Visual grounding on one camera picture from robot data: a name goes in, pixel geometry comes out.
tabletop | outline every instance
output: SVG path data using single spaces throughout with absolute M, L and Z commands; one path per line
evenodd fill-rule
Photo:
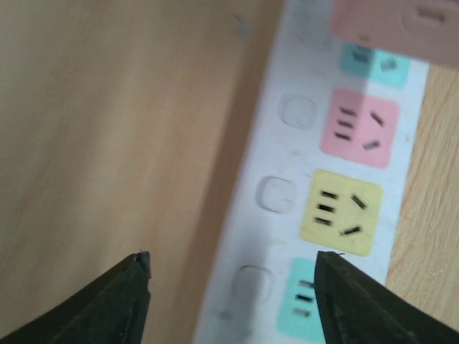
M 143 342 L 189 343 L 281 9 L 0 2 L 0 337 L 148 250 Z M 387 280 L 457 330 L 458 109 L 432 66 Z

blue outlet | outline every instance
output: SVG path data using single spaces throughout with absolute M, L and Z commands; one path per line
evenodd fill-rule
M 345 44 L 340 68 L 350 75 L 402 88 L 408 79 L 410 59 L 382 50 Z
M 278 330 L 286 335 L 325 343 L 313 287 L 316 263 L 303 258 L 293 261 L 278 315 Z

pink outlet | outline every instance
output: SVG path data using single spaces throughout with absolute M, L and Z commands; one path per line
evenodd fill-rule
M 336 90 L 322 140 L 324 153 L 378 168 L 389 165 L 399 106 L 381 98 Z

wooden surface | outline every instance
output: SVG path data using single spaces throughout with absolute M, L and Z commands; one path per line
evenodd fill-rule
M 0 337 L 147 249 L 143 342 L 189 342 L 279 13 L 0 2 Z M 457 329 L 458 86 L 432 69 L 388 279 Z

pink charger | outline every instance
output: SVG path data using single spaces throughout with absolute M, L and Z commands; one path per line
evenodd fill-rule
M 459 67 L 459 0 L 335 0 L 331 31 L 366 47 Z

